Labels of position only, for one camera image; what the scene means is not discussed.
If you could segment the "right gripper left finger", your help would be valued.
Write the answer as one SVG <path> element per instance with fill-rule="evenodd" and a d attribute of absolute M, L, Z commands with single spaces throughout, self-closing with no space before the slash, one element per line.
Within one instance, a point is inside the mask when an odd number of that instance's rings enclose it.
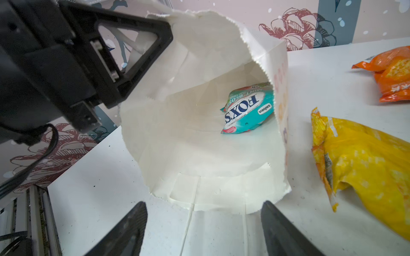
<path fill-rule="evenodd" d="M 147 224 L 145 202 L 138 202 L 86 256 L 139 256 Z"/>

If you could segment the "white printed paper bag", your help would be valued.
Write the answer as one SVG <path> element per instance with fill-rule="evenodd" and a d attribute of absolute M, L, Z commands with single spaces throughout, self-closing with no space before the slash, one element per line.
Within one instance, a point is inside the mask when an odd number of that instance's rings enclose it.
<path fill-rule="evenodd" d="M 251 235 L 247 215 L 291 191 L 286 44 L 213 11 L 149 17 L 169 23 L 173 41 L 120 106 L 127 150 L 153 196 L 241 215 L 241 248 L 262 255 L 264 236 Z M 274 113 L 254 130 L 222 134 L 229 94 L 267 82 Z"/>

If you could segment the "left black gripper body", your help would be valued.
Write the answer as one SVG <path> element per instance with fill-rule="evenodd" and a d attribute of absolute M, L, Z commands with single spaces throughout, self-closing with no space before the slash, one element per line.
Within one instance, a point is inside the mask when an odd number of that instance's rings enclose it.
<path fill-rule="evenodd" d="M 1 2 L 2 143 L 36 144 L 34 131 L 60 117 L 82 133 L 100 126 L 74 38 L 54 1 Z"/>

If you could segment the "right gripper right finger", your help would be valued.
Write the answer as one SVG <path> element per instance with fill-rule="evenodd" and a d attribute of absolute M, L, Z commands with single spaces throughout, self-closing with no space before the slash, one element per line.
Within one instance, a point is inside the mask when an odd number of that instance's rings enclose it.
<path fill-rule="evenodd" d="M 323 256 L 270 201 L 263 203 L 261 222 L 269 256 Z"/>

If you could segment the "orange snack packet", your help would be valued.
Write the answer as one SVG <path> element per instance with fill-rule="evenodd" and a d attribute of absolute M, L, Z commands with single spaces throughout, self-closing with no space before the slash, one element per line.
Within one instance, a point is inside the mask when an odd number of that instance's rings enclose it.
<path fill-rule="evenodd" d="M 379 86 L 379 102 L 409 101 L 410 47 L 398 47 L 367 58 L 352 66 L 371 71 Z"/>

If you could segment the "green white snack packet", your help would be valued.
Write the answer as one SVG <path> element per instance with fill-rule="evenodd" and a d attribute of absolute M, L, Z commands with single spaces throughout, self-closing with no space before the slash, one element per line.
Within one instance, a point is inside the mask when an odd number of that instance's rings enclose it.
<path fill-rule="evenodd" d="M 258 83 L 233 90 L 226 105 L 222 134 L 239 134 L 258 128 L 274 113 L 273 86 Z"/>

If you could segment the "yellow snack packet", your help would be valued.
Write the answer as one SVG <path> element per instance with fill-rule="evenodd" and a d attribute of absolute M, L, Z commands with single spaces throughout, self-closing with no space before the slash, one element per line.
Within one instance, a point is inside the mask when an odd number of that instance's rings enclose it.
<path fill-rule="evenodd" d="M 364 207 L 410 239 L 410 144 L 365 125 L 311 112 L 312 154 L 332 210 L 352 187 Z"/>

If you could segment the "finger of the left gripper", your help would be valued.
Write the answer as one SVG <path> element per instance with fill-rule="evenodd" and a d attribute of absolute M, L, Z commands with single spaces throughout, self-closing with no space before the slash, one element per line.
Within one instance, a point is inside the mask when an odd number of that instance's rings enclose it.
<path fill-rule="evenodd" d="M 136 1 L 60 1 L 73 36 L 58 54 L 70 106 L 124 102 L 173 40 L 170 24 Z"/>

